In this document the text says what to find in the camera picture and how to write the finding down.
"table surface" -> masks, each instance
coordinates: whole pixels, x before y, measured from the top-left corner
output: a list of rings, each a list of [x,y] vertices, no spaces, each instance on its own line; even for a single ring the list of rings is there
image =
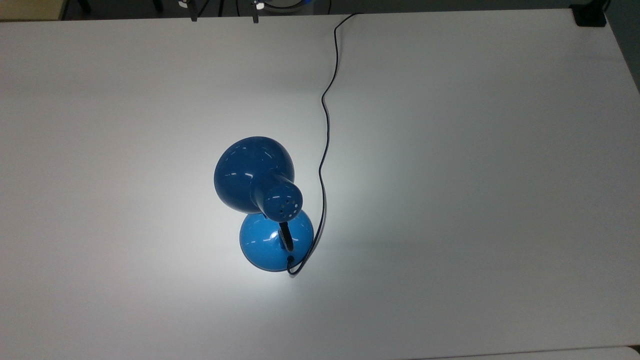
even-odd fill
[[[411,359],[640,343],[640,95],[569,10],[358,15],[323,238],[238,244],[233,142],[317,226],[344,16],[0,24],[0,357]]]

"power cord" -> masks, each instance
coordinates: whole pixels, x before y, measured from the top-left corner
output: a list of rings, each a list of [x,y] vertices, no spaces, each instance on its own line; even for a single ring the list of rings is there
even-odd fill
[[[293,257],[290,258],[289,263],[287,264],[287,272],[289,273],[289,275],[297,275],[300,272],[300,270],[302,270],[302,268],[307,263],[307,260],[309,260],[311,253],[313,253],[313,251],[316,249],[316,246],[318,244],[318,241],[320,240],[320,237],[322,236],[322,232],[324,229],[324,218],[326,217],[326,190],[324,189],[324,181],[322,178],[322,166],[324,165],[324,160],[326,159],[326,153],[329,150],[329,139],[331,135],[331,121],[329,119],[329,111],[326,108],[326,102],[324,101],[324,97],[326,96],[326,93],[329,91],[329,89],[333,85],[333,82],[335,81],[335,77],[338,74],[338,64],[340,63],[340,52],[338,52],[338,36],[337,36],[338,28],[341,27],[345,21],[359,14],[362,14],[362,13],[352,13],[351,15],[347,16],[344,20],[340,21],[340,24],[338,24],[338,26],[336,26],[333,29],[333,44],[335,46],[335,68],[333,70],[333,77],[329,82],[329,86],[326,87],[326,89],[322,94],[322,97],[320,98],[322,102],[322,107],[324,110],[324,115],[326,117],[326,145],[324,146],[322,160],[320,161],[320,166],[318,167],[318,177],[320,178],[320,187],[322,188],[322,215],[320,216],[320,223],[318,224],[318,230],[316,231],[316,235],[314,236],[314,239],[311,241],[311,248],[309,248],[309,251],[307,252],[305,257],[302,259],[302,262],[300,263],[300,265],[298,265],[297,269],[293,270],[293,267],[291,266],[291,263],[293,262]]]

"desk lamp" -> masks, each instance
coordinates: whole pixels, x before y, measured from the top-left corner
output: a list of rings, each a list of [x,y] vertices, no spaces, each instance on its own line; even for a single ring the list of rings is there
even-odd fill
[[[244,256],[263,270],[294,267],[311,248],[313,226],[293,181],[289,153],[263,136],[231,145],[216,165],[213,183],[218,197],[247,214],[240,228]]]

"lamp shade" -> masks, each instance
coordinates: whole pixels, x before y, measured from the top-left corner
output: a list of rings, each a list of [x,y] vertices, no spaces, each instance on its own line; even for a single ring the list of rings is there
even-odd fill
[[[287,265],[296,266],[311,248],[314,230],[304,211],[289,222],[289,229],[294,244],[292,252],[285,249],[277,222],[263,214],[247,215],[240,228],[240,247],[244,256],[256,267],[267,271],[284,271]]]
[[[287,222],[302,210],[302,193],[294,178],[285,148],[274,139],[254,136],[222,154],[213,181],[218,196],[230,208]]]

